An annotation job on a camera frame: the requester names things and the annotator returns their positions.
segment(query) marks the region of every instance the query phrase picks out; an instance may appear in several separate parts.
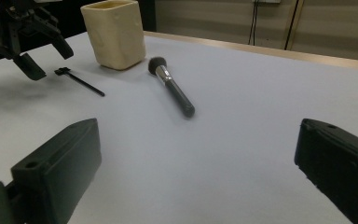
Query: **makeup brush handle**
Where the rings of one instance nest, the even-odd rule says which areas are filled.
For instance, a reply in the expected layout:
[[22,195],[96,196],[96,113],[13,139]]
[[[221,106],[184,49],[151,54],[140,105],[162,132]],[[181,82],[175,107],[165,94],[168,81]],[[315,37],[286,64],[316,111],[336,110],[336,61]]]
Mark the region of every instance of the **makeup brush handle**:
[[194,106],[190,103],[190,101],[187,99],[185,94],[182,92],[182,90],[179,88],[179,86],[176,84],[173,79],[168,80],[165,82],[165,86],[170,91],[173,98],[175,98],[176,103],[179,104],[180,108],[182,109],[183,114],[191,118],[194,115],[194,112],[196,109]]

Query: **cream-colored container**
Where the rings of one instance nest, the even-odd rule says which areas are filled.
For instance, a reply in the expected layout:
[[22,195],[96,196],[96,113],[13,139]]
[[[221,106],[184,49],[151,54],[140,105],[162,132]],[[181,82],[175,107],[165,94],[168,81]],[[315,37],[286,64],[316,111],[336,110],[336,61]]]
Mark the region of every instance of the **cream-colored container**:
[[80,8],[97,62],[116,70],[129,68],[146,55],[137,1],[108,0]]

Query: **thin black handle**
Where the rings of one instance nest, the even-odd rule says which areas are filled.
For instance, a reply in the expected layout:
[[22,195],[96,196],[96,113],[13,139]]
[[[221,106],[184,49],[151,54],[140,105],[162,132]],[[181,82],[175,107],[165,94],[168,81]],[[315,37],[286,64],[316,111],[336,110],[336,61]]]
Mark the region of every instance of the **thin black handle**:
[[96,92],[97,94],[101,95],[101,96],[104,96],[104,93],[100,90],[98,90],[97,88],[91,86],[89,83],[83,81],[82,79],[78,78],[78,77],[75,77],[74,75],[70,74],[70,73],[66,73],[66,75],[68,75],[71,79],[73,79],[74,81],[82,84],[83,86],[89,88],[90,90]]
[[175,83],[175,81],[173,81],[172,79],[168,80],[167,82],[165,82],[165,86],[170,91],[173,98],[175,98],[176,103],[179,104],[183,114],[186,117],[191,118],[194,115],[196,109],[191,104],[191,102],[187,99],[187,97],[179,88],[179,86]]

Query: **white power outlet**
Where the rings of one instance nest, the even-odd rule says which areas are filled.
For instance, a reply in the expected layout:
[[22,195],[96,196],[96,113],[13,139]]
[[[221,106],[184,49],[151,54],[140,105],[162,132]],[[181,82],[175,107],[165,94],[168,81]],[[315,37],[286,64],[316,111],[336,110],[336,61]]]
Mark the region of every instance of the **white power outlet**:
[[258,3],[271,3],[271,4],[280,4],[281,0],[258,0]]

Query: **tabletop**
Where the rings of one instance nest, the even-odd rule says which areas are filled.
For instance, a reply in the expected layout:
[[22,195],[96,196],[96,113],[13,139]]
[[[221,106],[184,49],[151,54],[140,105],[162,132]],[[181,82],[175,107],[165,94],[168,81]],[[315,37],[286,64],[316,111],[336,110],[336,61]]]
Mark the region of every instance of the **tabletop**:
[[[29,54],[32,81],[0,61],[0,180],[66,126],[99,122],[103,163],[69,223],[350,223],[295,166],[303,118],[358,136],[358,67],[336,66],[147,35],[145,59],[101,67],[87,34]],[[184,117],[147,71],[162,56],[196,107]],[[54,70],[104,91],[99,95]]]

